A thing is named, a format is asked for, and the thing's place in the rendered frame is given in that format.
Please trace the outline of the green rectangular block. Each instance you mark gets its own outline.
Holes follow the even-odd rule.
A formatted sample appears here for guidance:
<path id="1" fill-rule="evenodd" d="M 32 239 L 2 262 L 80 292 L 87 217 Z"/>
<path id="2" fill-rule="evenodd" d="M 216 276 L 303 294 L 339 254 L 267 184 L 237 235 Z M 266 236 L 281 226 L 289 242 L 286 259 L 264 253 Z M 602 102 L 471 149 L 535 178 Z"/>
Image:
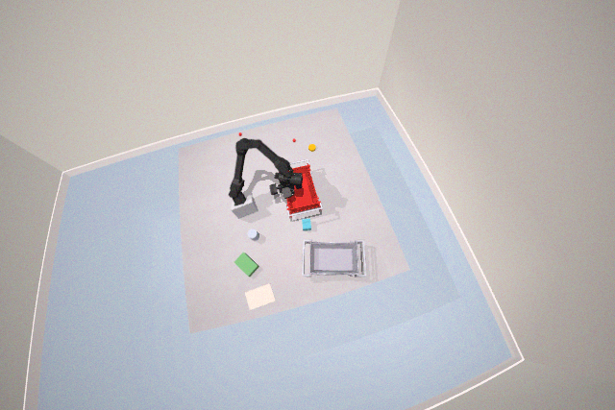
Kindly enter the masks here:
<path id="1" fill-rule="evenodd" d="M 234 264 L 248 277 L 252 276 L 254 271 L 259 268 L 245 252 L 241 253 L 241 256 L 234 261 Z"/>

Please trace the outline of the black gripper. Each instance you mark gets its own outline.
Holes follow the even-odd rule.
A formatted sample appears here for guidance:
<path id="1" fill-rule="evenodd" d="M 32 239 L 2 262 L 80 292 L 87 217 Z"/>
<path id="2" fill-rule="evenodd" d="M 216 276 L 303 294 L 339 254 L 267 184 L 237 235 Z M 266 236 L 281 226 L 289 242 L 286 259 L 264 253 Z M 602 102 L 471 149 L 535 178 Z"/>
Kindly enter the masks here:
<path id="1" fill-rule="evenodd" d="M 291 184 L 290 182 L 289 182 L 287 185 L 281 185 L 281 184 L 279 184 L 279 185 L 278 185 L 278 187 L 276 186 L 276 184 L 275 184 L 275 183 L 274 183 L 274 184 L 270 184 L 270 185 L 269 185 L 269 187 L 270 187 L 270 193 L 271 193 L 271 195 L 277 195 L 277 194 L 278 194 L 278 191 L 277 191 L 277 190 L 279 189 L 280 194 L 282 194 L 281 187 L 288 187 L 288 186 L 290 186 L 291 188 L 293 188 L 293 189 L 294 189 L 294 185 L 295 185 L 295 184 Z M 302 185 L 295 185 L 295 186 L 296 186 L 296 189 L 303 188 L 303 186 L 302 186 Z M 295 190 L 295 189 L 294 189 L 294 190 Z"/>

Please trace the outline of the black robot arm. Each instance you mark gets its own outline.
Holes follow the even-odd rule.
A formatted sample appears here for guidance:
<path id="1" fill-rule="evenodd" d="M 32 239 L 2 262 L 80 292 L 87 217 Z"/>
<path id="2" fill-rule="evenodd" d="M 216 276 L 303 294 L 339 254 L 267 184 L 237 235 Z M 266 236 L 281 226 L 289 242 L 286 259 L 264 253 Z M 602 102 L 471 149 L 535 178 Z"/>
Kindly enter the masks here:
<path id="1" fill-rule="evenodd" d="M 258 148 L 269 160 L 271 160 L 280 173 L 275 173 L 274 179 L 278 179 L 281 185 L 287 185 L 289 182 L 295 185 L 302 185 L 302 173 L 293 173 L 289 161 L 283 157 L 277 156 L 265 143 L 261 140 L 242 138 L 236 142 L 236 161 L 234 168 L 234 180 L 231 184 L 229 197 L 233 198 L 235 205 L 244 205 L 246 199 L 242 194 L 242 187 L 245 180 L 242 179 L 244 159 L 247 151 L 251 148 Z M 283 197 L 285 199 L 292 197 L 295 192 L 290 186 L 281 187 Z"/>

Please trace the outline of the red plastic tray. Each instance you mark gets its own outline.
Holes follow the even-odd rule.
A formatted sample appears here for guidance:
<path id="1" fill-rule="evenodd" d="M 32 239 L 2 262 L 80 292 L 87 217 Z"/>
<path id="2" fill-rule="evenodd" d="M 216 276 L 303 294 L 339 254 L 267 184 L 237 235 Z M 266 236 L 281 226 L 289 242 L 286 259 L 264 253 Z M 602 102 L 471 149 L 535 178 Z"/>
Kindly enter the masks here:
<path id="1" fill-rule="evenodd" d="M 316 207 L 321 207 L 321 206 L 318 204 L 318 205 L 310 205 L 310 206 L 305 206 L 305 207 L 301 207 L 301 208 L 297 208 L 297 209 L 292 209 L 292 210 L 290 210 L 290 215 L 293 214 L 293 213 L 297 213 L 297 212 L 313 209 L 313 208 L 316 208 Z"/>

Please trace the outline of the cream flat panel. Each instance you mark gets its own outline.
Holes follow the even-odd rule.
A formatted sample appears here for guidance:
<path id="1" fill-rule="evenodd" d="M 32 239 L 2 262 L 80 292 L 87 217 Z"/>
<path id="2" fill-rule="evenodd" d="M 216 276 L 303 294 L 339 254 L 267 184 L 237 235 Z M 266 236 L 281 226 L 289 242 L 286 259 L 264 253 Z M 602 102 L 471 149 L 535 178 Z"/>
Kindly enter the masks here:
<path id="1" fill-rule="evenodd" d="M 270 283 L 245 293 L 249 309 L 276 301 Z"/>

